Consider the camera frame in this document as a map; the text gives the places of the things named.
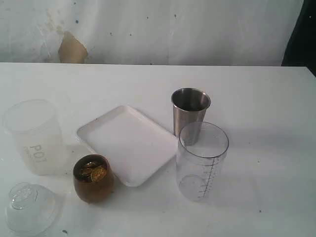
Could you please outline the stainless steel cup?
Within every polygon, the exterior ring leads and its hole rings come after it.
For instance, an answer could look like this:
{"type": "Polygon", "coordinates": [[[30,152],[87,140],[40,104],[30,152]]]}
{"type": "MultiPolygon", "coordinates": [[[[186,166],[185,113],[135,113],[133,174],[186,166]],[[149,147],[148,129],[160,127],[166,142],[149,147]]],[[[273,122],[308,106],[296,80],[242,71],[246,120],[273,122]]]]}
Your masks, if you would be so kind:
{"type": "Polygon", "coordinates": [[[173,107],[173,133],[191,146],[197,142],[201,122],[211,105],[210,97],[196,88],[180,88],[171,95],[173,107]]]}

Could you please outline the clear measuring cup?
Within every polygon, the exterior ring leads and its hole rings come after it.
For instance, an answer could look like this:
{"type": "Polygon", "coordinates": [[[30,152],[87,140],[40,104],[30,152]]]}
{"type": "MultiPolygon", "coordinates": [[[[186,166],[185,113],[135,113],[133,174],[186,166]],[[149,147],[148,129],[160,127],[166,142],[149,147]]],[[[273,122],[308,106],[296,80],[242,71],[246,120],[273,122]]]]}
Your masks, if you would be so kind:
{"type": "Polygon", "coordinates": [[[208,198],[229,149],[220,127],[196,121],[184,126],[178,137],[176,180],[179,191],[191,201],[208,198]]]}

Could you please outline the brown wooden cup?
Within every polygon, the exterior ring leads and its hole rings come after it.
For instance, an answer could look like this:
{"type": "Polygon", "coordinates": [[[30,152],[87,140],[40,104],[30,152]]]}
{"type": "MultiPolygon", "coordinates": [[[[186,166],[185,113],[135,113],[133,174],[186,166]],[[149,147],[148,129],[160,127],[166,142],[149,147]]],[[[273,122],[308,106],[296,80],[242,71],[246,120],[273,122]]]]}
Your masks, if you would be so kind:
{"type": "Polygon", "coordinates": [[[114,190],[114,175],[110,164],[105,157],[98,154],[86,155],[75,164],[73,168],[73,182],[78,197],[87,203],[102,202],[114,190]],[[107,166],[107,174],[98,182],[88,183],[80,179],[79,169],[91,161],[105,164],[107,166]]]}

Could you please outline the clear dome lid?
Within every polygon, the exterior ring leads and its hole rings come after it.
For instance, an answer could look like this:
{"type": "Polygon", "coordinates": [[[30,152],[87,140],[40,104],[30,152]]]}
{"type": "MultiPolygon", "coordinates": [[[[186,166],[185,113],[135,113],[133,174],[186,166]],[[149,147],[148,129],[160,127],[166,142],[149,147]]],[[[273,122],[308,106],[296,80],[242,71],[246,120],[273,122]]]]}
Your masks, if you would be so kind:
{"type": "Polygon", "coordinates": [[[61,206],[61,197],[48,188],[18,183],[8,194],[5,222],[16,236],[35,237],[54,224],[61,206]]]}

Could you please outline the white rectangular tray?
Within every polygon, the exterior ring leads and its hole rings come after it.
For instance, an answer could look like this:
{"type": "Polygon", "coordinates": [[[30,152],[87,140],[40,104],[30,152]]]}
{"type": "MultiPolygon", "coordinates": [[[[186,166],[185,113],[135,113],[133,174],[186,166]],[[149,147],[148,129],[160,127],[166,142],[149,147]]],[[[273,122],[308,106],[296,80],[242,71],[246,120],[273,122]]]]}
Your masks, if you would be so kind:
{"type": "Polygon", "coordinates": [[[81,126],[76,135],[104,156],[118,179],[138,187],[176,154],[177,138],[130,106],[118,106],[81,126]]]}

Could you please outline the translucent plastic POT container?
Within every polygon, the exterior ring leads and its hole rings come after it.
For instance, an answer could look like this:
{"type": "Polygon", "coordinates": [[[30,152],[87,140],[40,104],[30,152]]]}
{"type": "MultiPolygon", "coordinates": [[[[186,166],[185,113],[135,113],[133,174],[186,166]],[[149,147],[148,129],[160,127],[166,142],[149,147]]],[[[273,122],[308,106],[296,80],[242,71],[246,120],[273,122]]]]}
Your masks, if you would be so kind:
{"type": "Polygon", "coordinates": [[[44,99],[22,101],[4,113],[3,125],[32,173],[55,175],[60,171],[65,147],[53,104],[44,99]]]}

